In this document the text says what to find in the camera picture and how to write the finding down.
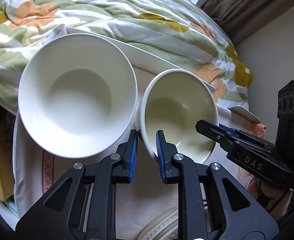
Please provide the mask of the person's right hand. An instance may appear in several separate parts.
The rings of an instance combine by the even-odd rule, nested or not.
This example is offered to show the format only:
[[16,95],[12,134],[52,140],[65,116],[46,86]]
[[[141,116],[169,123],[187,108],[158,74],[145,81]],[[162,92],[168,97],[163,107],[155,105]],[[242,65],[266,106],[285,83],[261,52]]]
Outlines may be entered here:
[[268,204],[268,211],[272,215],[283,216],[287,212],[292,190],[279,190],[269,186],[267,183],[263,183],[262,192],[266,197],[272,198],[270,204]]

